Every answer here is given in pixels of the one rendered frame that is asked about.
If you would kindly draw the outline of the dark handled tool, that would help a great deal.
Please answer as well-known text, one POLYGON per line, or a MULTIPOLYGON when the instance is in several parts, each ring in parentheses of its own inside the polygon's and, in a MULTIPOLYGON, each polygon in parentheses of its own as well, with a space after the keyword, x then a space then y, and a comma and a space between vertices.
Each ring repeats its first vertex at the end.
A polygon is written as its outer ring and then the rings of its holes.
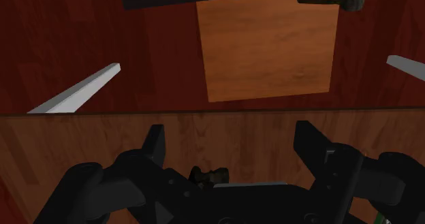
POLYGON ((297 2, 301 4, 338 5, 347 12, 357 12, 363 8, 365 0, 297 0, 297 2))

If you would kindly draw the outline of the wooden table with white legs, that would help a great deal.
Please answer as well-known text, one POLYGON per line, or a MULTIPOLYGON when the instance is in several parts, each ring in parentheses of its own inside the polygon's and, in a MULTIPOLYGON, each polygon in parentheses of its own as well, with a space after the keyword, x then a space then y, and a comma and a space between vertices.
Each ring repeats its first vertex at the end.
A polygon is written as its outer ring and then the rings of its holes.
POLYGON ((242 102, 198 107, 163 103, 139 114, 0 116, 0 224, 32 224, 66 170, 87 161, 110 165, 140 147, 148 128, 166 128, 165 165, 187 175, 227 167, 232 182, 287 181, 308 187, 313 176, 293 149, 295 124, 308 120, 332 141, 365 155, 411 155, 425 165, 425 82, 388 67, 401 84, 399 105, 309 108, 316 95, 297 97, 297 108, 245 108, 242 102))

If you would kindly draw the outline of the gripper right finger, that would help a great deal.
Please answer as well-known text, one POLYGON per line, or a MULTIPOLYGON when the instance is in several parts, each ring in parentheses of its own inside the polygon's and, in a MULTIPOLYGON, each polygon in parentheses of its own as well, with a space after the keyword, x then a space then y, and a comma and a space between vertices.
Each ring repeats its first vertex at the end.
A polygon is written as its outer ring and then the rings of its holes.
POLYGON ((409 155, 381 153, 378 159, 331 142, 308 121, 297 121, 294 150, 315 178, 318 201, 308 224, 365 224, 350 214, 353 198, 366 199, 391 224, 425 224, 425 166, 409 155))

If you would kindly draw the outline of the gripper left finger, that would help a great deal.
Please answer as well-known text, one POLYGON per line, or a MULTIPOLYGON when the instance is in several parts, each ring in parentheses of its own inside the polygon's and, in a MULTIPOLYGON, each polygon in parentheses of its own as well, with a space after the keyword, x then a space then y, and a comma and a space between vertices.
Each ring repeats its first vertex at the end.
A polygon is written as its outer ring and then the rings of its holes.
POLYGON ((163 125, 152 125, 141 148, 121 153, 103 168, 80 163, 66 171, 33 224, 107 224, 126 209, 139 224, 191 220, 200 190, 175 170, 163 168, 163 125))

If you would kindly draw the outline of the light wooden square stool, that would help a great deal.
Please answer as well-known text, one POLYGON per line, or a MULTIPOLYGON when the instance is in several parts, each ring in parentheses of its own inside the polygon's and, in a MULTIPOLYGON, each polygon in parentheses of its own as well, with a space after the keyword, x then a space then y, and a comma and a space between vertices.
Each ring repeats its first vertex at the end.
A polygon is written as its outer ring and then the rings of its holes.
POLYGON ((210 102, 329 91, 338 6, 297 0, 196 6, 210 102))

